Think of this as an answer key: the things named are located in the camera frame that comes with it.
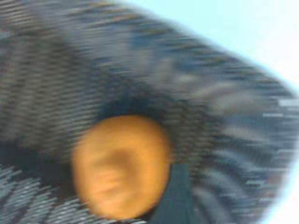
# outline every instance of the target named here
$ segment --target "round orange object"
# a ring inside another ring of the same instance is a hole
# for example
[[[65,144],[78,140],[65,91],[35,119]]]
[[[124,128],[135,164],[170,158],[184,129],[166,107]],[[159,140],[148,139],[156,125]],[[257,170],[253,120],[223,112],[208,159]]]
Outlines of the round orange object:
[[[82,138],[72,165],[77,193],[92,213],[117,220],[135,218],[155,207],[163,195],[171,144],[148,118],[114,117]]]

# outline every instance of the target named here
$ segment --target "striped fabric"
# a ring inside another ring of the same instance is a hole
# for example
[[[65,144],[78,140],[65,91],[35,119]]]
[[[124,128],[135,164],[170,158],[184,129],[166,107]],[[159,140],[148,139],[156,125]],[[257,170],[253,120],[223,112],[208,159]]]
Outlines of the striped fabric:
[[[199,224],[256,224],[296,153],[298,106],[271,75],[138,9],[2,0],[0,223],[119,223],[76,198],[69,158],[99,119],[139,113],[169,130]]]

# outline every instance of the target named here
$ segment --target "knit hat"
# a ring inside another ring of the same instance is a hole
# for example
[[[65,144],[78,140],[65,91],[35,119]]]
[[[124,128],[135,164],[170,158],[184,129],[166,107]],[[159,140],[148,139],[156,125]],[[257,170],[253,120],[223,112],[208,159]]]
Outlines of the knit hat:
[[[257,223],[296,154],[298,99],[250,63],[109,1],[4,0],[0,223],[117,223],[80,203],[69,168],[79,138],[113,111],[169,130],[182,168],[169,186],[189,176],[177,198],[195,223]],[[171,197],[126,223],[173,223]]]

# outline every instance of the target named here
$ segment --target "light blue background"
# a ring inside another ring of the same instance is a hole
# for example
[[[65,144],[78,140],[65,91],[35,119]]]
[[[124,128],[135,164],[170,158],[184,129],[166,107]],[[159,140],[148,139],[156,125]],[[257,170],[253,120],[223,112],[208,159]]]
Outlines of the light blue background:
[[[121,0],[264,67],[299,92],[299,1]],[[299,223],[299,164],[265,224]]]

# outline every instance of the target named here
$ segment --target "dark blue cloth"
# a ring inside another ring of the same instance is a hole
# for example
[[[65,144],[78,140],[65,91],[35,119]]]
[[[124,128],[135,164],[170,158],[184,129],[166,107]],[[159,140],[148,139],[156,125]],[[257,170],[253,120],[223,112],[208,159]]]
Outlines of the dark blue cloth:
[[[196,221],[187,166],[175,164],[165,194],[149,224],[199,224]]]

